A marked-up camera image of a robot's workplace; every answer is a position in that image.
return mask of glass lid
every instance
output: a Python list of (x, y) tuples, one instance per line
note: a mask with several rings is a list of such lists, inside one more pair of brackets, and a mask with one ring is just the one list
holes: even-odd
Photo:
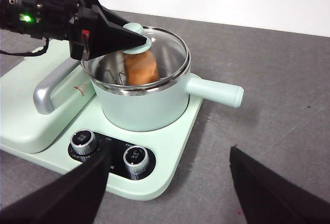
[(166, 84), (186, 71), (190, 66), (190, 53), (184, 41), (174, 33), (161, 28), (143, 28), (143, 35), (152, 42), (150, 52), (156, 61), (157, 79), (147, 84), (129, 84), (127, 56), (134, 58), (136, 55), (116, 51), (81, 61), (83, 69), (95, 84), (101, 85), (103, 89), (142, 90)]

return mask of mint green cooker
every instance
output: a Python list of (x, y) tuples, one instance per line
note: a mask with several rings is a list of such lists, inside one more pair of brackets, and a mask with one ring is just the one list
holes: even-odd
[(143, 28), (152, 42), (150, 50), (157, 61), (158, 81), (127, 85), (121, 51), (81, 61), (109, 121), (131, 131), (160, 129), (184, 113), (190, 94), (240, 107), (242, 87), (203, 80), (190, 73), (189, 48), (179, 36), (162, 28)]

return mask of control knob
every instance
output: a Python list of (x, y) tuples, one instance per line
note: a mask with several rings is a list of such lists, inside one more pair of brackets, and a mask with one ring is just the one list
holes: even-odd
[(83, 129), (72, 135), (70, 144), (77, 154), (84, 156), (97, 148), (97, 139), (91, 130)]
[(149, 166), (148, 152), (144, 147), (131, 146), (124, 152), (124, 163), (130, 174), (141, 174)]

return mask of stainless steel rim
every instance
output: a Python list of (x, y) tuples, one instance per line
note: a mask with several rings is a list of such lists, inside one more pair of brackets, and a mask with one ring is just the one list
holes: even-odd
[(186, 53), (186, 58), (184, 60), (184, 63), (182, 66), (174, 72), (171, 76), (164, 77), (158, 81), (148, 83), (148, 84), (143, 84), (143, 85), (118, 85), (118, 84), (112, 84), (108, 82), (101, 82), (94, 78), (88, 70), (85, 68), (85, 60), (81, 60), (81, 67), (85, 71), (85, 73), (90, 77), (90, 79), (97, 85), (99, 88), (118, 95), (127, 95), (127, 96), (139, 96), (139, 95), (146, 95), (146, 94), (151, 94), (155, 92), (162, 91), (164, 89), (169, 88), (170, 86), (176, 84), (179, 81), (179, 78), (186, 75), (189, 70), (190, 70), (190, 63), (191, 63), (191, 56), (190, 56), (190, 51), (186, 43), (184, 42), (183, 39), (181, 39), (178, 35), (175, 33), (168, 31), (163, 28), (158, 28), (158, 27), (148, 27), (144, 26), (143, 28), (145, 29), (153, 29), (153, 30), (158, 30), (162, 32), (169, 33), (175, 37), (177, 37), (180, 42), (184, 45), (184, 50)]

